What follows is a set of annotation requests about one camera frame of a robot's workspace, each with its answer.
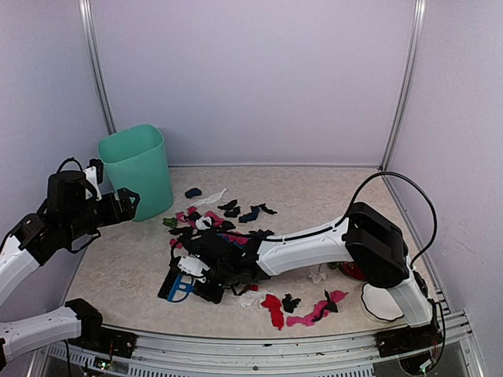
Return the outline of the blue hand brush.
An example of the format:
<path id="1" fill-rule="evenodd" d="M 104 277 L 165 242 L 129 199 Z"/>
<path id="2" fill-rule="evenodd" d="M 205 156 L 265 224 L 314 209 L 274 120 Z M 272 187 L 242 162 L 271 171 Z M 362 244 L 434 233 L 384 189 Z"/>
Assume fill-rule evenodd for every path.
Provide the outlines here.
<path id="1" fill-rule="evenodd" d="M 193 277 L 170 271 L 164 279 L 157 297 L 178 304 L 185 301 L 193 293 L 193 285 Z"/>

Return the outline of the teal plastic waste bin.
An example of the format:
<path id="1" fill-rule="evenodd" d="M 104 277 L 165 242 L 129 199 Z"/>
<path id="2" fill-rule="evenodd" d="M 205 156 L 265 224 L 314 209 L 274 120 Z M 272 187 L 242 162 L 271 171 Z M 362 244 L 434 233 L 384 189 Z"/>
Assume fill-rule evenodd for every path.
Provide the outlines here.
<path id="1" fill-rule="evenodd" d="M 98 144 L 105 175 L 114 189 L 127 188 L 140 196 L 135 221 L 144 221 L 171 208 L 174 202 L 164 137 L 142 124 L 106 137 Z"/>

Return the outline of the blue dustpan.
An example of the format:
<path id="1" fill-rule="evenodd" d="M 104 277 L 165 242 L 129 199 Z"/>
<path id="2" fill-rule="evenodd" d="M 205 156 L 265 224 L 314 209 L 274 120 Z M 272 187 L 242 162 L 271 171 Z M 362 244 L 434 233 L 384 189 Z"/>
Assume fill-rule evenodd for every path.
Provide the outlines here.
<path id="1" fill-rule="evenodd" d="M 218 236 L 222 237 L 227 243 L 236 246 L 240 249 L 243 249 L 244 245 L 249 241 L 249 238 L 239 236 L 237 233 L 229 234 L 219 232 Z"/>

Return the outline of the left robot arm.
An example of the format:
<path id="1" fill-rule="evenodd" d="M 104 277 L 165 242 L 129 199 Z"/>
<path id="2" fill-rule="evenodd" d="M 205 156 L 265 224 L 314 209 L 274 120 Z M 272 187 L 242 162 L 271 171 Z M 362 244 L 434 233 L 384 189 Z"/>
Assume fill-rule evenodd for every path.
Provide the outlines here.
<path id="1" fill-rule="evenodd" d="M 141 197 L 128 188 L 101 193 L 104 164 L 91 159 L 74 170 L 67 158 L 48 178 L 47 196 L 39 209 L 26 215 L 1 243 L 1 300 L 4 302 L 33 272 L 58 251 L 78 254 L 101 237 L 100 230 L 134 219 Z M 99 350 L 110 341 L 103 316 L 77 298 L 57 309 L 1 325 L 1 365 L 51 343 L 72 340 Z"/>

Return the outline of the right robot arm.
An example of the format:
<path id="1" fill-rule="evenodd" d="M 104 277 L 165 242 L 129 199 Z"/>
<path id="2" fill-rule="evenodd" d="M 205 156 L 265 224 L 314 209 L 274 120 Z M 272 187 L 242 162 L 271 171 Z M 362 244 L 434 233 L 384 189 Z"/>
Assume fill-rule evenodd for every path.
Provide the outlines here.
<path id="1" fill-rule="evenodd" d="M 386 291 L 408 324 L 402 342 L 417 349 L 431 338 L 435 304 L 415 268 L 402 230 L 355 196 L 335 220 L 283 236 L 246 235 L 243 247 L 226 241 L 227 232 L 205 230 L 179 267 L 199 281 L 203 296 L 218 303 L 236 284 L 279 276 L 326 262 L 353 262 L 367 283 Z"/>

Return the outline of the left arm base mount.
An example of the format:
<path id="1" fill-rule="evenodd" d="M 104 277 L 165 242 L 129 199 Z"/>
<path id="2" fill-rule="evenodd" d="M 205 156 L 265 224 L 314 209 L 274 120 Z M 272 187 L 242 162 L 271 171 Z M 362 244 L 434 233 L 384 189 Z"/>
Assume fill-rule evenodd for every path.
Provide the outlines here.
<path id="1" fill-rule="evenodd" d="M 64 306 L 76 314 L 81 328 L 79 337 L 68 340 L 71 345 L 106 353 L 111 357 L 132 358 L 136 334 L 104 327 L 101 313 L 82 298 L 66 301 Z"/>

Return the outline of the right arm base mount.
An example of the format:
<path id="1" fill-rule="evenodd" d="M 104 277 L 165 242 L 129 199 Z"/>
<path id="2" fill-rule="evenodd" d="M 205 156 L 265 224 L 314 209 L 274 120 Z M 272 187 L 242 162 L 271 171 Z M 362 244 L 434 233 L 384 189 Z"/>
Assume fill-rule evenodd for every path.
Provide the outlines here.
<path id="1" fill-rule="evenodd" d="M 442 343 L 443 333 L 438 325 L 428 324 L 422 327 L 397 328 L 380 331 L 375 334 L 376 346 L 380 357 L 390 357 L 422 350 Z"/>

